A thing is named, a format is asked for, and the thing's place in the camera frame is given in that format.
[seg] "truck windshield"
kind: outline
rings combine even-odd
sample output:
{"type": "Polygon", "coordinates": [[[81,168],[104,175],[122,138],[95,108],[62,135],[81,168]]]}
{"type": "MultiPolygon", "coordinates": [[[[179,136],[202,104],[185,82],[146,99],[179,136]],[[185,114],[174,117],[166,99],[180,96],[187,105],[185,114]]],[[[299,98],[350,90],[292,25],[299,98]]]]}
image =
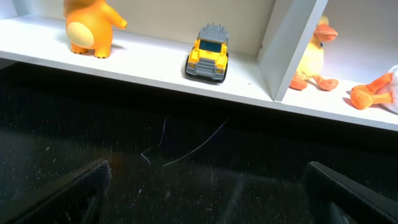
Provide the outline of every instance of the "truck windshield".
{"type": "Polygon", "coordinates": [[[221,44],[210,42],[207,40],[201,40],[199,49],[220,53],[221,52],[221,44]]]}

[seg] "white shelf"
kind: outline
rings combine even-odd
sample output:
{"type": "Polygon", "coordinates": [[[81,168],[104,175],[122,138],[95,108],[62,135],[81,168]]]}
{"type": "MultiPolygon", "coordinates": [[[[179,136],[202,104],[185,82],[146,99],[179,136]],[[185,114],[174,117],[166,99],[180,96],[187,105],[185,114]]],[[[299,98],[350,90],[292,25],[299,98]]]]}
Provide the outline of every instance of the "white shelf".
{"type": "Polygon", "coordinates": [[[272,104],[255,57],[230,53],[224,83],[186,77],[192,44],[116,31],[112,55],[98,59],[70,52],[65,22],[37,16],[0,21],[0,57],[229,101],[272,104]]]}
{"type": "Polygon", "coordinates": [[[231,52],[228,76],[215,84],[185,77],[192,44],[117,31],[112,56],[98,59],[70,52],[65,22],[60,20],[15,17],[1,20],[0,30],[6,30],[0,35],[0,58],[398,131],[396,114],[381,107],[359,111],[350,105],[347,91],[360,83],[339,80],[331,92],[312,85],[303,91],[288,89],[278,103],[272,101],[254,57],[231,52]]]}
{"type": "Polygon", "coordinates": [[[287,111],[398,131],[398,115],[393,112],[378,105],[366,110],[352,106],[349,93],[360,84],[363,83],[339,79],[338,87],[330,92],[311,84],[302,91],[289,88],[282,104],[287,111]]]}

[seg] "figurine's arm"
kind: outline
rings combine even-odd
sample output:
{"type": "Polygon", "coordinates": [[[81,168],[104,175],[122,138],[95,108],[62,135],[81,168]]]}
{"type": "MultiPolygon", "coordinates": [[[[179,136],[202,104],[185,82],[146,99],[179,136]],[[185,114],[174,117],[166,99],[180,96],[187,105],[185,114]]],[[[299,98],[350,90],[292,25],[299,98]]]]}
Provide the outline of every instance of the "figurine's arm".
{"type": "Polygon", "coordinates": [[[102,7],[102,12],[105,14],[106,18],[108,18],[108,20],[117,28],[125,29],[127,27],[127,21],[125,21],[111,6],[104,4],[102,7]]]}

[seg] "yellow plush duck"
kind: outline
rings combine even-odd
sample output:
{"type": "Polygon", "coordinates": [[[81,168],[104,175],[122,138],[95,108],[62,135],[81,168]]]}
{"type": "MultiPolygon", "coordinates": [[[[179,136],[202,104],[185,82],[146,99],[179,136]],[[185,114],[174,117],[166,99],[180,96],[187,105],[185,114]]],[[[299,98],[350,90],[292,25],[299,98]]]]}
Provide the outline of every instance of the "yellow plush duck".
{"type": "Polygon", "coordinates": [[[325,80],[320,76],[323,67],[322,42],[332,41],[337,35],[337,31],[329,26],[329,19],[326,16],[322,16],[312,35],[310,43],[305,49],[300,64],[297,67],[296,74],[290,83],[291,88],[303,90],[308,86],[306,80],[311,78],[313,78],[318,86],[325,91],[331,91],[338,86],[337,80],[325,80]]]}

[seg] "stuffed animal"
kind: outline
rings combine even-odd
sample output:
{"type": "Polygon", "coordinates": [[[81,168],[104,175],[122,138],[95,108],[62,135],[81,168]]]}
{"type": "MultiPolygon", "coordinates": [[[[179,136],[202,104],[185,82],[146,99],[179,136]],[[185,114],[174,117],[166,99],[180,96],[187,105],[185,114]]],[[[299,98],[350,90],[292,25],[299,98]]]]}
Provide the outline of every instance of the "stuffed animal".
{"type": "Polygon", "coordinates": [[[368,85],[358,85],[351,90],[351,102],[363,110],[381,104],[398,113],[398,65],[368,85]]]}
{"type": "Polygon", "coordinates": [[[337,80],[325,80],[320,76],[323,67],[322,42],[332,41],[337,35],[337,31],[329,26],[329,19],[326,16],[322,16],[290,83],[291,88],[303,90],[308,86],[306,80],[311,78],[316,81],[322,90],[331,91],[338,86],[337,80]]]}
{"type": "Polygon", "coordinates": [[[109,57],[113,40],[112,25],[125,29],[127,21],[105,0],[64,0],[63,5],[72,52],[83,54],[93,49],[95,57],[109,57]]]}

